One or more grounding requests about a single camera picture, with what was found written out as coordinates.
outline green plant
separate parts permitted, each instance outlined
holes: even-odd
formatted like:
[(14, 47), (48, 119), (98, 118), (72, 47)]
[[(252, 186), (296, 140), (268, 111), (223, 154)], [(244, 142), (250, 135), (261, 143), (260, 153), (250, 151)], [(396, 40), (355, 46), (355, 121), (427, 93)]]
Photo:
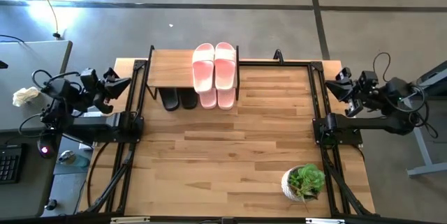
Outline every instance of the green plant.
[(309, 198), (317, 199), (324, 186), (324, 173), (316, 165), (306, 164), (289, 174), (288, 185), (303, 202)]

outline potted plant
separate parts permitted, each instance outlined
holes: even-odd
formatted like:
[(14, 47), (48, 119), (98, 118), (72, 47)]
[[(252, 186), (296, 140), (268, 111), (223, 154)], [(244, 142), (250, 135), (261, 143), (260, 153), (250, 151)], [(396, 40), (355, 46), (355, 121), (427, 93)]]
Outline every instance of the potted plant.
[(317, 200), (324, 186), (324, 173), (314, 164), (296, 166), (287, 171), (281, 180), (281, 187), (287, 198), (306, 202)]

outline gray desk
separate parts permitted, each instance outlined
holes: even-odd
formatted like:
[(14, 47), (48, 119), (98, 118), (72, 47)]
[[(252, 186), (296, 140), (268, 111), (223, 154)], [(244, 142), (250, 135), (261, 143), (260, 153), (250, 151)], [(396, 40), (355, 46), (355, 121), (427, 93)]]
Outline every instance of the gray desk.
[[(22, 106), (13, 106), (13, 93), (34, 84), (31, 74), (43, 69), (56, 75), (65, 72), (72, 42), (50, 41), (36, 43), (1, 43), (0, 60), (9, 65), (0, 70), (0, 143), (17, 135), (17, 128), (27, 117), (40, 112), (51, 99), (40, 94), (32, 102)], [(24, 130), (42, 128), (39, 120), (30, 121)], [(43, 206), (50, 195), (52, 173), (56, 163), (54, 158), (44, 159), (38, 154), (36, 139), (17, 138), (9, 144), (24, 142), (27, 148), (18, 184), (0, 185), (0, 219), (30, 218), (40, 216)]]

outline concrete floor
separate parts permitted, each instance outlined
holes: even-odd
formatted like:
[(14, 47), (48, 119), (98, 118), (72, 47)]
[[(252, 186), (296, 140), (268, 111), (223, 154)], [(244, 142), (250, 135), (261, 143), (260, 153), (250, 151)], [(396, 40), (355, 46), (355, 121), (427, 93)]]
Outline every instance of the concrete floor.
[[(67, 0), (113, 3), (238, 3), (312, 5), (312, 0)], [(446, 0), (319, 0), (322, 6), (446, 7)], [(148, 8), (55, 8), (59, 30), (73, 41), (69, 70), (113, 66), (117, 57), (143, 57), (149, 46), (193, 48), (204, 41), (239, 45), (241, 57), (271, 58), (280, 48), (287, 59), (321, 59), (311, 10), (192, 10)], [(415, 80), (446, 60), (445, 13), (322, 11), (331, 59), (357, 77), (372, 69), (380, 51), (392, 56), (388, 77)], [(45, 2), (0, 6), (0, 32), (23, 40), (52, 40), (54, 20)], [(378, 62), (383, 71), (385, 61)], [(433, 105), (430, 121), (446, 116)], [(364, 130), (365, 158), (376, 212), (387, 217), (445, 222), (447, 172), (409, 179), (405, 169), (423, 164), (413, 135)], [(441, 133), (438, 141), (447, 141)], [(435, 161), (447, 161), (447, 144), (427, 138)]]

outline white pot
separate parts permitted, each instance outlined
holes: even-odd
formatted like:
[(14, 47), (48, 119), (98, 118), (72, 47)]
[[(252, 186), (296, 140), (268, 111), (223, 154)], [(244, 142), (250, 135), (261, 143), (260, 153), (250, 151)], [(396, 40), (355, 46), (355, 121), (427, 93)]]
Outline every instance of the white pot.
[[(304, 167), (304, 165), (297, 165), (294, 168), (290, 169), (289, 171), (287, 171), (286, 173), (284, 173), (284, 175), (282, 176), (281, 179), (281, 187), (282, 187), (282, 192), (284, 193), (284, 195), (293, 200), (293, 201), (297, 201), (297, 202), (302, 202), (302, 198), (298, 197), (291, 189), (291, 187), (288, 185), (288, 178), (291, 174), (292, 171), (300, 169), (301, 167)], [(311, 200), (315, 200), (314, 198), (309, 198), (309, 199), (305, 199), (305, 202), (311, 201)]]

